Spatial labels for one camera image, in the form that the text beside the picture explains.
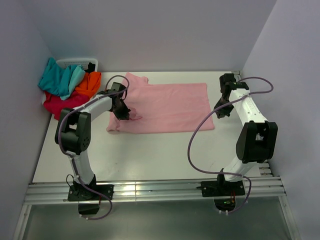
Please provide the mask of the pink t shirt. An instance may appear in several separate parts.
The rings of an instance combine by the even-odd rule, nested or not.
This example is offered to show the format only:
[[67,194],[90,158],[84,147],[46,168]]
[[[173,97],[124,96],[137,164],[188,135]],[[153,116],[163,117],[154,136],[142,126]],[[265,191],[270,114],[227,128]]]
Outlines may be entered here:
[[124,100],[129,120],[109,115],[107,132],[159,134],[193,132],[210,113],[206,83],[150,84],[145,76],[126,73]]

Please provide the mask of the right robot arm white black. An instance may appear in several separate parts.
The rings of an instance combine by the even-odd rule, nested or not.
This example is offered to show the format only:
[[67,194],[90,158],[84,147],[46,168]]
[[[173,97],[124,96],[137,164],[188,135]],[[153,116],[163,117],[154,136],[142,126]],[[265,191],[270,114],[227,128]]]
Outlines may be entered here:
[[235,110],[242,130],[235,146],[236,157],[217,176],[216,189],[221,195],[244,195],[242,176],[273,157],[278,126],[264,117],[247,83],[237,81],[233,73],[220,76],[219,84],[221,98],[214,107],[217,118],[229,117]]

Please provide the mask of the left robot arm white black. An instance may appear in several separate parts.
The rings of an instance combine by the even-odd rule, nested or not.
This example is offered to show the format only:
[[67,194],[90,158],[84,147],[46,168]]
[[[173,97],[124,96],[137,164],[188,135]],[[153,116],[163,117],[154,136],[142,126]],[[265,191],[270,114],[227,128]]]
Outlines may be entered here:
[[119,120],[128,120],[131,110],[124,102],[128,88],[114,82],[110,89],[98,92],[87,103],[75,108],[64,108],[60,113],[54,140],[61,152],[69,158],[73,170],[70,194],[78,199],[94,200],[102,196],[88,157],[91,124],[105,112],[113,113]]

